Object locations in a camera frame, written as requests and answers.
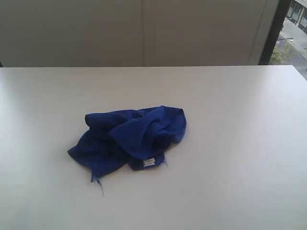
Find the dark window frame post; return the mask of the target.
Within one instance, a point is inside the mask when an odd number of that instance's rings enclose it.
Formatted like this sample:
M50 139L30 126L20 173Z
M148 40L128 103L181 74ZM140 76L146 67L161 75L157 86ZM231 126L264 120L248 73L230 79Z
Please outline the dark window frame post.
M277 9L264 45L259 65L268 65L271 59L276 41L278 39L279 33L282 29L282 25L285 19L285 16L288 12L290 0L280 0L278 1Z

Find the blue towel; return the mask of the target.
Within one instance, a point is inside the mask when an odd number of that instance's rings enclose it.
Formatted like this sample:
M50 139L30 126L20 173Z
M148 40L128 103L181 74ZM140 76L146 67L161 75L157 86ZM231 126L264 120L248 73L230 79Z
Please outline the blue towel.
M165 162L165 151L179 143L186 132L183 109L167 106L119 110L85 115L89 129L68 154L92 171L91 182L102 185L101 177L125 164L135 171ZM143 160L155 158L144 167Z

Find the white printed label sticker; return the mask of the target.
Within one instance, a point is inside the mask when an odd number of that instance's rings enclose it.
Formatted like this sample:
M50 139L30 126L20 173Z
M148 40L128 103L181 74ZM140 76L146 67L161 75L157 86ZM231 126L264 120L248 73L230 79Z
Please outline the white printed label sticker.
M143 160L142 162L143 162L144 167L154 166L155 158L146 159L146 160Z

